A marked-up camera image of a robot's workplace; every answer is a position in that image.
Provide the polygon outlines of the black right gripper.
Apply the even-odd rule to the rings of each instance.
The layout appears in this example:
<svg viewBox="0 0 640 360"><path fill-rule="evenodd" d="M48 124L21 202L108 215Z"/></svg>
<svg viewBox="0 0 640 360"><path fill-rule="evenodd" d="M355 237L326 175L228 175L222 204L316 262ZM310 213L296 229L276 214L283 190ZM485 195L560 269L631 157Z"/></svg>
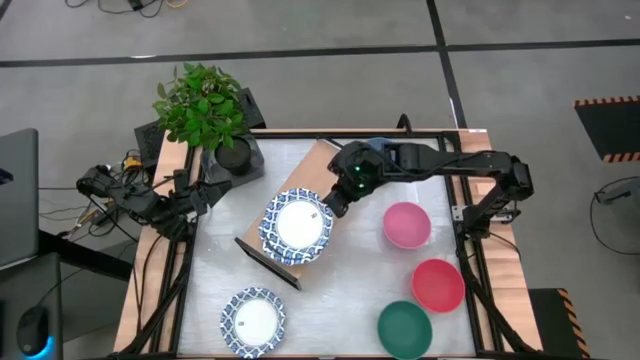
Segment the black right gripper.
<svg viewBox="0 0 640 360"><path fill-rule="evenodd" d="M366 142L353 141L344 145L329 162L327 168L337 176L323 202L342 218L349 210L350 200L359 200L382 186L383 159Z"/></svg>

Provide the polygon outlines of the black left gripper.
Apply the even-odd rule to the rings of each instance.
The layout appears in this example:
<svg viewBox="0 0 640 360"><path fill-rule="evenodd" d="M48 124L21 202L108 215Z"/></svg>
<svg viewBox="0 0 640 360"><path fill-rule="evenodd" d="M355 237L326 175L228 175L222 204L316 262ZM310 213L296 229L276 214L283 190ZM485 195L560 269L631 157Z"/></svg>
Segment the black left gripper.
<svg viewBox="0 0 640 360"><path fill-rule="evenodd" d="M207 213L207 206L213 207L220 200L219 196L224 196L233 188L230 180L206 183L207 194L214 197L201 197L198 185L189 184L189 172L186 169L175 170L173 180L173 210L178 214L195 212L197 215L204 215Z"/></svg>

